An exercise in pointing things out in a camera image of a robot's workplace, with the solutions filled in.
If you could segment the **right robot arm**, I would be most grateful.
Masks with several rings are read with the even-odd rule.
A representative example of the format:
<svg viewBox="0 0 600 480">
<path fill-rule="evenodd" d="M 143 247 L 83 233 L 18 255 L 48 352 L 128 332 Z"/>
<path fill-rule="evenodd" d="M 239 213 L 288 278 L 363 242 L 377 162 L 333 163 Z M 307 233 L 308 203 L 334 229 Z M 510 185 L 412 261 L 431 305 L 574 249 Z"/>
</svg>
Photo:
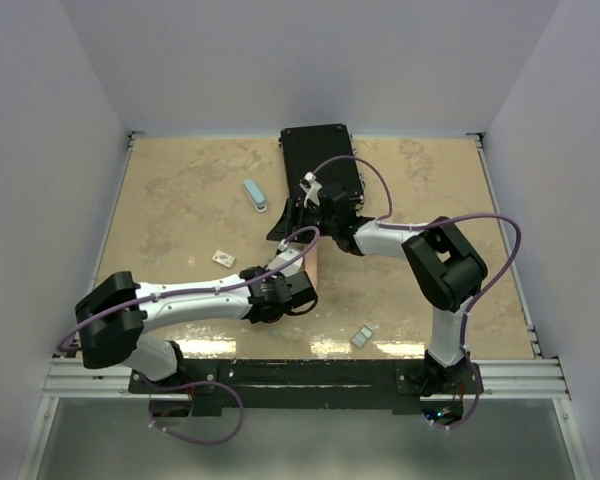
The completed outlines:
<svg viewBox="0 0 600 480">
<path fill-rule="evenodd" d="M 340 250 L 356 256 L 405 260 L 432 305 L 432 335 L 423 364 L 405 375 L 423 396 L 449 392 L 469 367 L 466 309 L 481 291 L 488 269 L 464 234 L 447 217 L 431 224 L 392 227 L 361 216 L 360 196 L 341 185 L 320 187 L 312 199 L 290 197 L 269 241 L 316 226 Z"/>
</svg>

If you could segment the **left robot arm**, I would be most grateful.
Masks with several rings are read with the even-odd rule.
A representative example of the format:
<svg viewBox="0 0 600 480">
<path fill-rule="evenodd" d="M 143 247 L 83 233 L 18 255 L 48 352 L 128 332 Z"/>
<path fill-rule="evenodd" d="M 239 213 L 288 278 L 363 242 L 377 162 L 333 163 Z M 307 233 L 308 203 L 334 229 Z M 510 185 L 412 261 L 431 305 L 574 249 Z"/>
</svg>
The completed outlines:
<svg viewBox="0 0 600 480">
<path fill-rule="evenodd" d="M 180 347 L 151 331 L 210 319 L 269 324 L 315 308 L 318 295 L 306 272 L 266 278 L 267 272 L 256 266 L 189 284 L 136 282 L 129 271 L 110 275 L 75 306 L 79 322 L 98 317 L 79 332 L 84 367 L 125 365 L 165 392 L 180 390 L 187 380 Z"/>
</svg>

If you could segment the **light blue stapler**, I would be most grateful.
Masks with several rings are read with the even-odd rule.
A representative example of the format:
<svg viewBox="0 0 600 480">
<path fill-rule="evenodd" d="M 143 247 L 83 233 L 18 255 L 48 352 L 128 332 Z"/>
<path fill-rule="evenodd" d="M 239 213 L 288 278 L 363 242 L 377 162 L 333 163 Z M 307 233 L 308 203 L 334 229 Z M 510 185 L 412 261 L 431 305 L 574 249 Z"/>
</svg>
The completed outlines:
<svg viewBox="0 0 600 480">
<path fill-rule="evenodd" d="M 267 201 L 263 192 L 252 179 L 246 179 L 243 182 L 244 190 L 258 213 L 264 213 L 267 210 Z"/>
</svg>

